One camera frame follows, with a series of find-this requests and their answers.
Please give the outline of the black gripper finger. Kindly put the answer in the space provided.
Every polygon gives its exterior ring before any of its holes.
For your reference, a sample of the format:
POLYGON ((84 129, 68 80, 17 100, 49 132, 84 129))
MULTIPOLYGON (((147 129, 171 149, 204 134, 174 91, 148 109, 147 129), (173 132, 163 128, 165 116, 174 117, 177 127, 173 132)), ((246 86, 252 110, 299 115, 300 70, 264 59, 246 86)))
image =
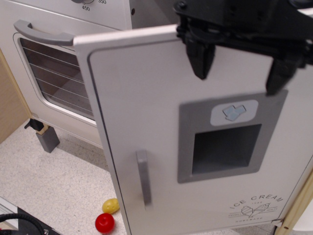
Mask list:
POLYGON ((276 95, 302 67, 303 57, 274 58, 266 81, 267 95, 276 95))
POLYGON ((186 41, 186 53, 196 77, 205 80, 215 57, 216 46, 195 40, 186 41))

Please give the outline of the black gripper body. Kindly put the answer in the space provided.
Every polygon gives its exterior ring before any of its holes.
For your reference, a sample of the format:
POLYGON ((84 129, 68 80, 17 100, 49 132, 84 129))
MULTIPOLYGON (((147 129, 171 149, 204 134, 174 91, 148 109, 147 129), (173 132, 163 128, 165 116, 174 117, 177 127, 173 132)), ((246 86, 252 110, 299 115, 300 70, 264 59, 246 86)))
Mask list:
POLYGON ((313 19, 302 13, 310 0, 179 0, 178 36, 185 44, 246 50, 274 58, 291 54, 313 63, 313 19))

